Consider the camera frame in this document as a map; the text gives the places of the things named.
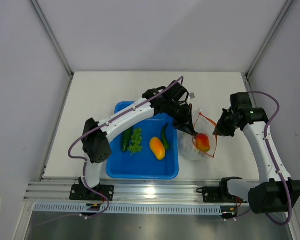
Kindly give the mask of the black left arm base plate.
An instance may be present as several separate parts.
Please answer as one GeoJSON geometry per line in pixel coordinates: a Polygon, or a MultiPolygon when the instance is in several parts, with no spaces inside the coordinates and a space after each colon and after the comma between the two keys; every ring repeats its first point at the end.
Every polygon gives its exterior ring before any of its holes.
{"type": "MultiPolygon", "coordinates": [[[[93,188],[95,192],[104,195],[110,202],[113,200],[115,186],[99,185],[93,188]]],[[[87,189],[82,184],[74,184],[71,186],[69,199],[72,201],[105,201],[105,198],[93,191],[87,189]]]]}

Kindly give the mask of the white green cabbage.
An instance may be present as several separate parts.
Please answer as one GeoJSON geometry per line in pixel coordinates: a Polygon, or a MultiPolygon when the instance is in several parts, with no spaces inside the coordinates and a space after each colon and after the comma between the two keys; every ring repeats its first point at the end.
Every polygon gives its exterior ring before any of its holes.
{"type": "Polygon", "coordinates": [[[202,152],[196,147],[196,146],[193,146],[192,148],[193,152],[197,155],[201,154],[202,152]]]}

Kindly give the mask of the green chili pepper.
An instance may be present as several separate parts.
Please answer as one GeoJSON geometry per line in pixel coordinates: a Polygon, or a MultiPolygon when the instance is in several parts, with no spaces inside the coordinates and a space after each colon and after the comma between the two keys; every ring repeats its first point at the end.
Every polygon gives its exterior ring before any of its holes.
{"type": "Polygon", "coordinates": [[[161,141],[162,141],[162,144],[165,148],[166,151],[168,151],[170,149],[170,144],[168,142],[168,138],[167,138],[167,135],[166,135],[166,130],[167,130],[167,127],[168,127],[168,123],[166,123],[162,130],[161,130],[161,141]]]}

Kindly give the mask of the yellow orange mango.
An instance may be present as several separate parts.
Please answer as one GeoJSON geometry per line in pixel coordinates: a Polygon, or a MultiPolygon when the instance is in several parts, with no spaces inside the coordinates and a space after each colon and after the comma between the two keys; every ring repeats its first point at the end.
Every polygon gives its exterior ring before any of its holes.
{"type": "Polygon", "coordinates": [[[153,137],[149,141],[149,147],[158,161],[161,161],[166,156],[166,149],[158,137],[153,137]]]}

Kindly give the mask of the green grape bunch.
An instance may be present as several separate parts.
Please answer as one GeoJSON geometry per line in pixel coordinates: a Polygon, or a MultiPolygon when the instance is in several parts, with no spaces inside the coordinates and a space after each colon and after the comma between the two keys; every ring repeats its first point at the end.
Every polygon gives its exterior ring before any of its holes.
{"type": "Polygon", "coordinates": [[[142,140],[143,140],[142,129],[141,128],[133,129],[133,132],[132,132],[132,135],[130,138],[130,143],[129,143],[128,149],[127,149],[131,155],[142,151],[142,149],[143,149],[142,140]]]}

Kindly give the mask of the clear zip top bag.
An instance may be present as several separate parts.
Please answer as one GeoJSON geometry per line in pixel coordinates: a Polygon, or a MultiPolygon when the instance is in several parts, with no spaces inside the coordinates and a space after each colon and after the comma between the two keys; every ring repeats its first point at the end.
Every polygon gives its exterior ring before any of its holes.
{"type": "Polygon", "coordinates": [[[200,109],[192,113],[196,136],[184,132],[178,133],[178,153],[189,161],[202,161],[215,158],[218,136],[213,135],[217,124],[205,116],[200,109]]]}

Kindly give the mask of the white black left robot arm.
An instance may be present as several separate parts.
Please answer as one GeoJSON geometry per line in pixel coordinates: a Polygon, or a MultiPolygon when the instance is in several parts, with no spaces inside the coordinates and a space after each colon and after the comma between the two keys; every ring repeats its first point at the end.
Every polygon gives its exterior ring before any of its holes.
{"type": "Polygon", "coordinates": [[[189,97],[183,86],[184,77],[174,80],[169,86],[147,90],[140,99],[101,121],[93,118],[85,122],[81,137],[85,153],[81,176],[81,194],[87,200],[98,196],[102,163],[112,154],[111,142],[134,125],[158,114],[172,118],[172,126],[192,137],[197,135],[192,120],[192,105],[182,97],[189,97]]]}

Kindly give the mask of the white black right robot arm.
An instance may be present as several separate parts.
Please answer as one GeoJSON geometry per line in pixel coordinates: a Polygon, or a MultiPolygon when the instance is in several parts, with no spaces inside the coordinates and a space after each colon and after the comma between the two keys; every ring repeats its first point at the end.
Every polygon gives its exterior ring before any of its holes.
{"type": "Polygon", "coordinates": [[[271,136],[270,123],[263,108],[252,105],[247,92],[230,96],[230,108],[223,109],[213,135],[234,137],[237,129],[248,140],[257,164],[259,183],[226,177],[218,196],[224,202],[235,197],[248,202],[255,214],[291,213],[300,197],[300,180],[294,180],[285,168],[271,136]]]}

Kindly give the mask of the dark green cucumber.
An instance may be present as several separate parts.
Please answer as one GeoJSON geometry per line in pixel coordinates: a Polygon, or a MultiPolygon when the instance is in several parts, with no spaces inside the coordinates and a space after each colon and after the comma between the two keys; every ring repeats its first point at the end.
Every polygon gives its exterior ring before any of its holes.
{"type": "Polygon", "coordinates": [[[134,127],[132,126],[127,130],[125,130],[121,135],[121,150],[123,152],[126,152],[128,150],[133,131],[134,131],[134,127]]]}

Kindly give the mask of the red orange mango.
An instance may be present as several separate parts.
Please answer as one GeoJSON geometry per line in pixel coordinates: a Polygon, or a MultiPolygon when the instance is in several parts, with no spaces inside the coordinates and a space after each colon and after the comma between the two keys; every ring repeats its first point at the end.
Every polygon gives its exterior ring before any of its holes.
{"type": "Polygon", "coordinates": [[[195,145],[201,152],[209,152],[210,147],[210,139],[209,137],[204,133],[198,133],[195,137],[195,145]]]}

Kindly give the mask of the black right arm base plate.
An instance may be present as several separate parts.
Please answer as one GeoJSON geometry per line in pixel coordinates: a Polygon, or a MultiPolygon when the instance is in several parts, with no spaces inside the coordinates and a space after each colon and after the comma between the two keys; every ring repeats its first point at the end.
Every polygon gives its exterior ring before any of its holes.
{"type": "Polygon", "coordinates": [[[196,192],[202,195],[204,203],[232,203],[232,197],[221,187],[199,187],[196,192]]]}

